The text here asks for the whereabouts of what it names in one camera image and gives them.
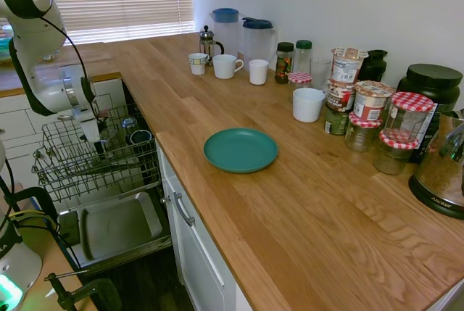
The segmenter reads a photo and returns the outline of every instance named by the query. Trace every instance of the dishwasher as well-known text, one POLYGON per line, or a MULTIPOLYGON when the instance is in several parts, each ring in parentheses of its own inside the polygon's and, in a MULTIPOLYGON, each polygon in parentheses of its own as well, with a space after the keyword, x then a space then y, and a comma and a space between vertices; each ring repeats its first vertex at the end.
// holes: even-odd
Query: dishwasher
POLYGON ((100 115, 97 143, 74 120, 44 125, 32 166, 56 208, 74 203, 59 213, 60 234, 87 275, 172 244, 155 141, 140 110, 128 104, 100 115))

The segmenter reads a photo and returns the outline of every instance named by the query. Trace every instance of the green light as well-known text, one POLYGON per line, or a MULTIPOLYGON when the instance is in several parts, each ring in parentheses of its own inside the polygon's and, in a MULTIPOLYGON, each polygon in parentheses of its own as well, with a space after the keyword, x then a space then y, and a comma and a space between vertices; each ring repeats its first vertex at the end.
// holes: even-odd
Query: green light
POLYGON ((11 282, 5 275, 0 275, 0 306, 8 304, 6 311, 13 310, 21 301, 22 290, 11 282))

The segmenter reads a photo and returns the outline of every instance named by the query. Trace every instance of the stainless steel kettle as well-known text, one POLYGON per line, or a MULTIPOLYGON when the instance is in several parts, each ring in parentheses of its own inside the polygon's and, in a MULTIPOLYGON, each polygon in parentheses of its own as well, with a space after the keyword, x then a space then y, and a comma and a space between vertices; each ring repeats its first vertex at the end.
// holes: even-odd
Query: stainless steel kettle
POLYGON ((200 32, 200 52, 210 56, 207 65, 212 66, 212 58, 215 55, 215 45, 220 47, 221 55, 224 54, 224 46, 213 39, 215 34, 211 30, 208 30, 208 26, 204 26, 203 28, 204 30, 200 32))
POLYGON ((463 165, 464 109, 441 112, 439 129, 409 187, 431 209, 464 219, 463 165))

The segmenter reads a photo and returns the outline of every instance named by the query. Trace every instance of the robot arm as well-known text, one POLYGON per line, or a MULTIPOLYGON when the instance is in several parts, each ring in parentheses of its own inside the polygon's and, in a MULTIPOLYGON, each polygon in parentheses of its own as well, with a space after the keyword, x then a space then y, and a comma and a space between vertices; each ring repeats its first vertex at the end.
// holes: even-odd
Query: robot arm
POLYGON ((90 142, 99 141, 91 102, 93 86, 80 65, 60 68, 58 78, 39 78, 35 66, 40 57, 55 53, 65 42, 65 27, 54 0, 0 0, 0 17, 13 28, 9 53, 30 106, 40 115, 72 109, 90 142))

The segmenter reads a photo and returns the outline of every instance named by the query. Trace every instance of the green lid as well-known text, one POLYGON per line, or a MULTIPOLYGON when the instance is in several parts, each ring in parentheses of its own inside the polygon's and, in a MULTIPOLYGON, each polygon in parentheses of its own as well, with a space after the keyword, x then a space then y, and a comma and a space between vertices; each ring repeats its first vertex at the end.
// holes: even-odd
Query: green lid
POLYGON ((458 86, 463 78, 463 74, 457 70, 423 63, 410 65, 406 76, 409 80, 429 88, 452 88, 458 86))
POLYGON ((289 43, 287 41, 282 41, 277 44, 277 50, 283 52, 292 52, 293 51, 293 43, 289 43))
POLYGON ((301 41, 297 41, 297 49, 306 49, 309 50, 312 48, 312 41, 307 41, 302 39, 301 41))

